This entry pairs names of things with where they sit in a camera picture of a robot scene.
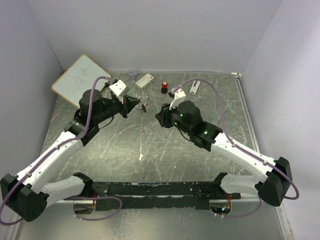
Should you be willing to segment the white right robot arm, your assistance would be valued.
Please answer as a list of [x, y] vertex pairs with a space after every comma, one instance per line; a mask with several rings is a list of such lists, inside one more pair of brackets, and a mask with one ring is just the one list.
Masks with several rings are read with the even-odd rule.
[[189, 100], [173, 109], [170, 104], [163, 104], [155, 118], [161, 127], [177, 128], [187, 134], [195, 146], [221, 154], [252, 174], [225, 175], [212, 186], [212, 193], [216, 198], [223, 199], [228, 194], [244, 193], [259, 196], [274, 207], [280, 206], [285, 199], [292, 181], [290, 162], [286, 158], [273, 159], [236, 140], [228, 139], [221, 128], [203, 120], [200, 109]]

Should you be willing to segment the white cardboard box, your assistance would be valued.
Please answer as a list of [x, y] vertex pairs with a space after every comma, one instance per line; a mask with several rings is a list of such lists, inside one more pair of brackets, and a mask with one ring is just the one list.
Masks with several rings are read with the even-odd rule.
[[155, 78], [147, 73], [145, 74], [141, 79], [139, 79], [135, 85], [140, 89], [140, 90], [144, 90], [146, 89], [148, 86], [150, 86], [153, 82], [154, 82]]

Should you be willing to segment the white corner bracket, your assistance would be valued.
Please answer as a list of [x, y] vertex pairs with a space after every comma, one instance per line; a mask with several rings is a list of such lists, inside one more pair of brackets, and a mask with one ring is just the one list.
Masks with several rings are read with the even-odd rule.
[[240, 78], [242, 76], [241, 73], [238, 73], [238, 72], [232, 72], [231, 73], [233, 76], [237, 76], [238, 78]]

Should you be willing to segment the small framed whiteboard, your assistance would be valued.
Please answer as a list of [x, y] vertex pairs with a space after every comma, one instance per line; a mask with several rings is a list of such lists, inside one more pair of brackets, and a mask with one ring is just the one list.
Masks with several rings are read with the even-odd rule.
[[98, 77], [111, 75], [86, 54], [82, 54], [51, 86], [66, 101], [79, 108], [83, 93], [92, 88]]

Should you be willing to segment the red black stamp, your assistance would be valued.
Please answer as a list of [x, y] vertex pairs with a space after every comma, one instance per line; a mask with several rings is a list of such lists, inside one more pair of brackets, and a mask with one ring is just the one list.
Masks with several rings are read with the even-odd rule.
[[161, 83], [161, 93], [162, 94], [166, 94], [168, 92], [168, 82], [167, 81], [163, 81]]

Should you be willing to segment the silver key bunch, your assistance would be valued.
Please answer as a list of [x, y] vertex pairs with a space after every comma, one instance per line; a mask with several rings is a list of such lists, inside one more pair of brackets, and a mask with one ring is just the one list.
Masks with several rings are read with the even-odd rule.
[[145, 114], [145, 113], [142, 111], [142, 109], [141, 109], [141, 106], [142, 106], [142, 105], [143, 105], [143, 104], [140, 103], [140, 104], [138, 104], [138, 105], [135, 107], [135, 109], [138, 110], [141, 115]]

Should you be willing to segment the white plastic clip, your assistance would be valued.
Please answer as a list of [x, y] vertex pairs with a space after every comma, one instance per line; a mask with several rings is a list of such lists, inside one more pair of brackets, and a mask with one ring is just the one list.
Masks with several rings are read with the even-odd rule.
[[192, 95], [195, 95], [198, 91], [198, 88], [199, 88], [199, 85], [200, 85], [200, 81], [199, 80], [194, 80], [193, 83], [192, 83], [192, 86], [189, 90], [189, 93], [192, 94]]

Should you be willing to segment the black tagged key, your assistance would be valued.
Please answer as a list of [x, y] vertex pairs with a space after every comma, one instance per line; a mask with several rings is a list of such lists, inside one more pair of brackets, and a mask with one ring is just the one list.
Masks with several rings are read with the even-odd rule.
[[146, 109], [146, 107], [145, 107], [145, 105], [141, 105], [141, 110], [144, 112], [144, 113], [146, 113], [147, 112], [147, 109]]

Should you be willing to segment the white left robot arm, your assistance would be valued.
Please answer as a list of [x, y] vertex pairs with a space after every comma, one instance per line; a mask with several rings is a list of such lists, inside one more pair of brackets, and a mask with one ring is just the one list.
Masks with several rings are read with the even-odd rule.
[[81, 172], [66, 180], [48, 183], [55, 173], [77, 151], [85, 147], [100, 131], [99, 124], [120, 114], [128, 114], [140, 104], [129, 95], [111, 92], [110, 98], [102, 97], [99, 90], [87, 90], [79, 101], [80, 108], [58, 139], [33, 163], [15, 176], [6, 174], [0, 180], [2, 203], [22, 220], [31, 222], [50, 205], [67, 198], [92, 199], [93, 180]]

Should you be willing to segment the clear plastic cup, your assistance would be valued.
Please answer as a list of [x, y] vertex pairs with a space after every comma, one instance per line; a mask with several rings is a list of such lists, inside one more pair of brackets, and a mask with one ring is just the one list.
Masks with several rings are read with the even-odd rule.
[[135, 81], [138, 76], [138, 71], [136, 69], [132, 68], [127, 71], [127, 74], [129, 75], [129, 78], [131, 80]]

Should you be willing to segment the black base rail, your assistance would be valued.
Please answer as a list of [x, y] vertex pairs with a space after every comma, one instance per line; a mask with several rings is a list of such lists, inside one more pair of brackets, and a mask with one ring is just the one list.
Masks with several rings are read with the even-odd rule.
[[96, 200], [97, 211], [116, 209], [169, 209], [193, 208], [210, 210], [211, 201], [226, 201], [226, 193], [220, 182], [94, 182], [88, 197], [116, 197]]

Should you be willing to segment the large metal keyring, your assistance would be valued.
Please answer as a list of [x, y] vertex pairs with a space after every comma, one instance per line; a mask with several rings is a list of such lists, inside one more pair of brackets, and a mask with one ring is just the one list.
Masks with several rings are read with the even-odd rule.
[[142, 105], [145, 105], [150, 99], [150, 95], [148, 93], [144, 93], [138, 97], [138, 100]]

